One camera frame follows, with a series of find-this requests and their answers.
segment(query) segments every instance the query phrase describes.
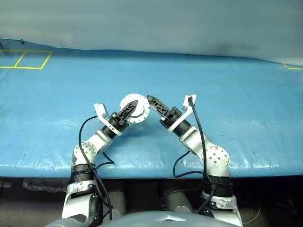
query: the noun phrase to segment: white mounting plate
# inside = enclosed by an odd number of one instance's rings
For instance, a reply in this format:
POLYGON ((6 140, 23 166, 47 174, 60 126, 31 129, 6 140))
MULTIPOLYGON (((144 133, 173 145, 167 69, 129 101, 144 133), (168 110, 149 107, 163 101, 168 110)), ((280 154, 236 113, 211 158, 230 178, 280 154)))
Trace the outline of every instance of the white mounting plate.
POLYGON ((128 103, 138 100, 137 107, 135 111, 126 120, 130 123, 137 124, 143 122, 148 117, 150 113, 150 104, 144 96, 140 94, 129 94, 125 96, 120 103, 120 110, 122 110, 128 103))
POLYGON ((188 103, 188 98, 192 97, 193 98, 193 104, 196 103, 196 98, 197 95, 186 95, 184 98, 184 102, 183 102, 183 109, 187 110, 187 108, 189 107, 189 103, 188 103))

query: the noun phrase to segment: yellow tape square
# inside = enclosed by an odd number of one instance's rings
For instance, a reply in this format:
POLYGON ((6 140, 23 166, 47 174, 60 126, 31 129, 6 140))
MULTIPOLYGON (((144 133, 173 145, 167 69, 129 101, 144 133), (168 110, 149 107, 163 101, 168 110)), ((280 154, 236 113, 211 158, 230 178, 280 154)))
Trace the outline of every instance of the yellow tape square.
POLYGON ((14 66, 0 66, 0 69, 27 69, 27 70, 41 70, 44 68, 48 60, 50 59, 51 55, 53 54, 52 51, 33 51, 33 50, 0 50, 0 52, 22 52, 22 55, 19 57, 19 59, 16 61, 14 66), (40 67, 24 67, 24 66, 18 66, 21 60, 24 58, 26 53, 28 52, 37 52, 37 53, 48 53, 48 56, 42 63, 40 67))

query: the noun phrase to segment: white bracket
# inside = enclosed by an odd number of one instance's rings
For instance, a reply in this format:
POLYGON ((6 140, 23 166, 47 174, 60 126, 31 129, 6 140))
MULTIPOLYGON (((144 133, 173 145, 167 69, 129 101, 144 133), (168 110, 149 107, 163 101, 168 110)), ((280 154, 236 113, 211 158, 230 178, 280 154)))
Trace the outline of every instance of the white bracket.
POLYGON ((94 108, 96 111, 96 114, 98 116, 98 119, 104 123, 111 131, 114 132, 114 134, 121 136, 122 133, 119 132, 113 125, 111 125, 108 121, 107 121, 107 117, 108 117, 108 113, 106 110, 106 107, 103 103, 95 103, 94 104, 94 108))
POLYGON ((175 130, 175 128, 182 121, 184 121, 188 116, 190 116, 190 114, 193 112, 193 108, 188 103, 188 98, 189 97, 193 98, 193 104, 195 104, 197 95, 186 95, 185 96, 184 102, 183 102, 183 109, 185 109, 186 112, 175 123, 172 124, 172 126, 169 128, 169 133, 173 132, 175 130))

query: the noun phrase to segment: yellow tape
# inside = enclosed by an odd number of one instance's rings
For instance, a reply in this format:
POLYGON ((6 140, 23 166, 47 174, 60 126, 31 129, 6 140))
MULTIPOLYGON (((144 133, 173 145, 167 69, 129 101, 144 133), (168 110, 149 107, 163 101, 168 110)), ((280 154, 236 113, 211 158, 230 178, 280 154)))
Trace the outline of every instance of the yellow tape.
POLYGON ((24 51, 23 54, 21 55, 21 57, 19 57, 18 61, 16 62, 16 64, 14 65, 13 68, 17 67, 17 65, 19 64, 19 62, 22 60, 22 58, 24 57, 24 55, 27 53, 27 51, 24 51))
POLYGON ((288 67, 288 66, 286 65, 286 63, 283 63, 283 65, 284 65, 285 68, 287 68, 288 70, 303 70, 303 68, 288 67))
POLYGON ((0 50, 0 52, 23 52, 22 55, 19 57, 17 62, 14 66, 0 66, 0 69, 26 69, 26 70, 41 70, 44 68, 50 57, 52 56, 52 51, 34 51, 34 50, 0 50), (38 53, 49 53, 46 57, 45 61, 42 63, 40 67, 24 67, 24 66, 18 66, 20 61, 23 59, 23 57, 26 55, 27 52, 38 52, 38 53))
POLYGON ((51 51, 51 52, 48 54, 46 60, 45 60, 45 61, 43 62, 43 64, 41 65, 40 69, 43 69, 43 68, 44 68, 45 64, 48 62, 48 60, 50 59, 50 57, 51 57, 52 54, 53 54, 53 52, 51 51))

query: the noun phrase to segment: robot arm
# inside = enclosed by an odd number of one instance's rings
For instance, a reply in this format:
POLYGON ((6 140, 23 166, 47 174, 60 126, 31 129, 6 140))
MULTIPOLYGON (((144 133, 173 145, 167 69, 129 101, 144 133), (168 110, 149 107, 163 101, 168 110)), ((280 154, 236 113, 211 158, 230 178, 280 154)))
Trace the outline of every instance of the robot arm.
MULTIPOLYGON (((189 97, 192 97, 193 103, 195 103, 196 95, 185 96, 183 107, 186 109, 186 112, 184 115, 176 107, 169 109, 156 97, 147 96, 147 99, 151 107, 161 115, 160 123, 169 132, 174 132, 179 137, 179 141, 203 162, 200 131, 186 120, 193 112, 192 107, 188 104, 189 97)), ((206 200, 214 189, 213 196, 208 202, 204 214, 237 226, 242 226, 237 200, 232 194, 231 175, 227 169, 230 161, 229 155, 225 149, 211 143, 205 135, 203 137, 207 158, 206 171, 212 182, 206 182, 202 197, 206 200)))
MULTIPOLYGON (((134 113, 138 100, 132 100, 124 107, 120 106, 120 112, 114 112, 109 120, 106 119, 107 111, 104 104, 95 104, 97 117, 105 126, 92 135, 87 141, 81 143, 81 147, 89 160, 95 166, 95 156, 104 151, 112 142, 112 139, 129 125, 127 121, 134 113)), ((103 206, 97 193, 97 182, 91 169, 84 158, 79 144, 72 155, 72 167, 70 184, 67 186, 62 218, 73 218, 86 226, 97 226, 103 221, 103 206)))

